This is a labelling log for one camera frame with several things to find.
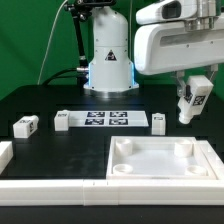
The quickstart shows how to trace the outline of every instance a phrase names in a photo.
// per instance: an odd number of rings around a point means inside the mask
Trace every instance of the green screen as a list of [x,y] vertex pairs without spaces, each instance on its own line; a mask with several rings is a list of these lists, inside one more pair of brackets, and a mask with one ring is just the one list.
[[[138,25],[136,11],[153,3],[152,0],[117,0],[113,7],[130,21],[130,57],[133,60],[133,43]],[[0,99],[23,85],[37,84],[55,15],[63,0],[11,0],[1,2],[0,14]],[[81,24],[85,52],[93,58],[92,21]],[[78,50],[73,21],[70,13],[62,9],[56,25],[49,55],[43,70],[42,82],[63,69],[78,65]],[[187,71],[187,74],[204,74],[202,68]],[[224,67],[220,65],[215,80],[215,93],[224,99]],[[144,84],[174,83],[170,75],[142,76],[136,79]],[[76,84],[75,79],[58,80],[52,84]]]

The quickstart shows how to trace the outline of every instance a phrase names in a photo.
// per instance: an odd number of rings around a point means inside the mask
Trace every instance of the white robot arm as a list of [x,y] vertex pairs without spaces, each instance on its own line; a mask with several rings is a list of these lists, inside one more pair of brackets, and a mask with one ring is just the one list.
[[[134,65],[128,58],[128,22],[112,10],[116,0],[76,0],[67,5],[76,28],[80,67],[88,81],[84,92],[103,98],[119,98],[138,92],[134,81]],[[80,21],[93,18],[94,58],[87,62],[81,37]]]
[[214,75],[218,64],[224,62],[221,3],[163,0],[140,10],[136,17],[144,26],[135,36],[135,67],[144,75],[176,72],[180,122],[188,124],[201,113],[213,84],[205,76],[190,77],[185,84],[184,70],[206,66],[208,74]]

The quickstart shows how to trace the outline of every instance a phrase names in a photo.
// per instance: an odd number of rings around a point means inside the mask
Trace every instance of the white plastic part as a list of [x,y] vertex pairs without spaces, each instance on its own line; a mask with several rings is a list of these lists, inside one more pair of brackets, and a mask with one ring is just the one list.
[[[136,138],[142,144],[146,144],[145,147],[148,146],[147,143],[156,143],[156,146],[164,141],[169,144],[172,142],[174,145],[178,139],[176,137],[134,137],[132,139],[134,147],[140,143],[135,141]],[[207,169],[207,176],[185,175],[190,179],[158,177],[136,179],[134,177],[119,180],[0,180],[0,206],[224,205],[224,164],[207,141],[196,141],[194,147],[196,150],[193,153],[198,154],[196,157],[199,158],[197,164]],[[215,173],[214,179],[207,178],[211,173],[203,163],[200,152]],[[186,161],[186,158],[179,159],[180,164]]]
[[148,127],[145,111],[58,111],[55,131],[69,127]]
[[13,157],[12,142],[0,142],[0,174]]
[[84,205],[119,205],[119,184],[108,180],[84,180]]
[[166,116],[165,114],[152,114],[152,135],[166,134]]
[[120,156],[132,155],[133,143],[130,139],[119,139],[116,141],[116,154]]
[[113,167],[113,174],[118,176],[131,174],[132,172],[133,172],[133,167],[128,164],[117,164]]
[[93,9],[94,58],[85,90],[117,93],[137,89],[128,58],[128,22],[110,7]]
[[[133,144],[131,156],[117,153],[116,143],[127,140]],[[208,175],[186,175],[189,166],[204,167]],[[214,180],[216,175],[195,138],[112,137],[107,179]]]
[[58,111],[54,118],[55,131],[68,131],[70,111]]
[[[166,19],[162,15],[162,11],[165,5],[172,2],[179,2],[181,5],[181,14],[177,18]],[[184,20],[194,17],[197,12],[197,0],[165,0],[154,4],[151,4],[136,14],[136,21],[140,25],[158,23],[173,20]]]
[[37,116],[22,117],[13,125],[15,138],[29,138],[38,127],[39,118]]
[[191,87],[189,97],[181,97],[178,103],[180,108],[179,120],[183,124],[190,123],[194,115],[200,115],[213,89],[213,84],[203,75],[190,76],[187,85]]
[[144,75],[223,63],[224,14],[207,31],[187,32],[183,21],[142,26],[135,35],[134,58]]
[[190,157],[193,152],[193,143],[187,139],[179,139],[175,142],[174,155],[177,157]]
[[192,165],[186,168],[185,175],[206,176],[207,170],[204,167]]
[[83,205],[83,180],[0,181],[0,205]]

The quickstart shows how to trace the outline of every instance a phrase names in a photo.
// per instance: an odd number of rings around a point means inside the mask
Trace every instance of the white plastic tray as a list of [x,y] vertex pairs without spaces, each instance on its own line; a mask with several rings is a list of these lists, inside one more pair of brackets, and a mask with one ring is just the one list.
[[[180,142],[183,147],[189,144],[189,155],[184,154],[184,148],[176,149],[182,150],[176,155],[175,147],[180,147]],[[195,138],[112,137],[107,179],[217,178]]]

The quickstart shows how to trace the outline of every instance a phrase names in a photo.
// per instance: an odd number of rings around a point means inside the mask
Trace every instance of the black tabletop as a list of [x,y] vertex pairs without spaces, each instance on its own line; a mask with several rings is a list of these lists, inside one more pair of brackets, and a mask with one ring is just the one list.
[[[150,136],[153,113],[166,115],[166,136],[207,140],[224,160],[224,102],[212,94],[201,116],[178,121],[176,86],[143,86],[121,99],[86,96],[76,86],[24,86],[0,101],[0,141],[13,141],[14,157],[0,179],[105,179],[111,136]],[[59,110],[145,111],[149,127],[74,127],[54,131]],[[29,139],[14,139],[12,125],[39,117]],[[1,207],[1,223],[223,223],[222,206]]]

